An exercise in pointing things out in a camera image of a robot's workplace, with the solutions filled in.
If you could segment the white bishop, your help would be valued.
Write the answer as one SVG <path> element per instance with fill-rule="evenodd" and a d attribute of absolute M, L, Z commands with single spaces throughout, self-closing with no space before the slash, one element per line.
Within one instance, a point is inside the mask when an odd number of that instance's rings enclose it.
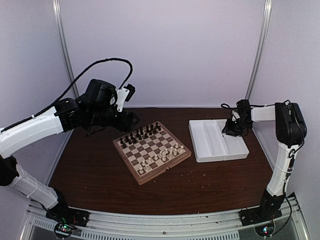
<path fill-rule="evenodd" d="M 142 176 L 145 173 L 145 170 L 143 167 L 140 167 L 138 170 L 139 174 Z"/>

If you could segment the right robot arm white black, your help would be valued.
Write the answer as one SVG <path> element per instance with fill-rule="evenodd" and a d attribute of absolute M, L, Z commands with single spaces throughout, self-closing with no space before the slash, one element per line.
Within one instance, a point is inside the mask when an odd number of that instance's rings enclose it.
<path fill-rule="evenodd" d="M 270 221 L 282 216 L 280 207 L 287 197 L 286 191 L 298 151 L 305 143 L 307 127 L 301 109 L 296 102 L 286 100 L 266 105 L 250 104 L 242 99 L 232 108 L 222 133 L 243 137 L 254 123 L 275 122 L 278 141 L 277 159 L 270 182 L 264 190 L 258 207 L 241 210 L 244 226 Z"/>

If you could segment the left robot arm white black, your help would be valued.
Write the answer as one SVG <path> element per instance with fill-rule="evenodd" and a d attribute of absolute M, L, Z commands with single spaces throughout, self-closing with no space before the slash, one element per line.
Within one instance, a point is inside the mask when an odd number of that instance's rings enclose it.
<path fill-rule="evenodd" d="M 108 82 L 92 79 L 84 94 L 58 100 L 39 115 L 0 130 L 0 184 L 14 188 L 26 197 L 51 210 L 61 222 L 72 218 L 61 193 L 44 185 L 24 171 L 13 156 L 18 150 L 48 136 L 69 132 L 81 127 L 90 136 L 113 127 L 129 132 L 140 121 L 133 112 L 124 109 L 136 89 L 133 85 L 116 87 Z"/>

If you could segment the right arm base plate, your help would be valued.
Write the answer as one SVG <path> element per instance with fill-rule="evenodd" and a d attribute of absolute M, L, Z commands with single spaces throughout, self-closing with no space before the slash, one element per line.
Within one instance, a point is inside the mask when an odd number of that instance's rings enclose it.
<path fill-rule="evenodd" d="M 255 225 L 262 222 L 271 221 L 272 219 L 282 216 L 281 210 L 276 210 L 273 213 L 262 213 L 259 207 L 242 209 L 239 211 L 239 218 L 242 226 Z"/>

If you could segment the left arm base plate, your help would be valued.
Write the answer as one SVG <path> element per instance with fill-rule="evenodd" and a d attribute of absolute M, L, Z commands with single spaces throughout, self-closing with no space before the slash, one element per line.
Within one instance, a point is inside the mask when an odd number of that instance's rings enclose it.
<path fill-rule="evenodd" d="M 59 224 L 67 224 L 72 227 L 86 227 L 89 220 L 89 212 L 75 208 L 57 208 L 46 211 L 45 217 Z"/>

